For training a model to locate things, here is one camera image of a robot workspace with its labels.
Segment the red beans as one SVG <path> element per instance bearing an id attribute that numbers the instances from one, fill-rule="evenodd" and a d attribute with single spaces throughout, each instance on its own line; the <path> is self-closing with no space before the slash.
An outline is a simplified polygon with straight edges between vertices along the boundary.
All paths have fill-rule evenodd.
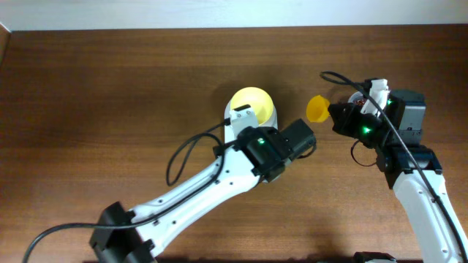
<path id="1" fill-rule="evenodd" d="M 367 99 L 359 99 L 355 103 L 357 104 L 357 106 L 364 106 L 366 101 Z"/>

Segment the yellow measuring scoop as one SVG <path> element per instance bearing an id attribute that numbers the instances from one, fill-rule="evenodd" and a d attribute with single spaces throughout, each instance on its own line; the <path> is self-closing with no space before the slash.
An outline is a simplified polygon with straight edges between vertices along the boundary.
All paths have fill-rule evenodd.
<path id="1" fill-rule="evenodd" d="M 312 123 L 322 123 L 330 115 L 328 107 L 330 102 L 321 95 L 316 95 L 309 100 L 306 107 L 306 117 Z"/>

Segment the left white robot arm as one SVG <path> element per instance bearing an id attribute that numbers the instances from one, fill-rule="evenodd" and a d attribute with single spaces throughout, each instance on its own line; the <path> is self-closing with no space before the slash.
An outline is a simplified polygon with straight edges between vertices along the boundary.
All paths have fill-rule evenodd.
<path id="1" fill-rule="evenodd" d="M 225 142 L 214 149 L 212 164 L 166 194 L 128 211 L 120 202 L 107 207 L 101 224 L 137 226 L 94 231 L 89 243 L 98 261 L 155 262 L 185 228 L 224 201 L 277 179 L 316 139 L 298 119 L 282 131 L 272 126 L 229 127 Z"/>

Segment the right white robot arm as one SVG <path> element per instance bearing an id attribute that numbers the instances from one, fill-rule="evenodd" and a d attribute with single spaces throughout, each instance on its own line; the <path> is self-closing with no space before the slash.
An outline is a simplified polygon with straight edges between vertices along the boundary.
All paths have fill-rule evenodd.
<path id="1" fill-rule="evenodd" d="M 426 103 L 414 91 L 392 91 L 382 113 L 353 103 L 328 108 L 333 131 L 362 142 L 403 206 L 425 262 L 466 262 L 467 236 L 448 198 L 442 166 L 421 145 Z"/>

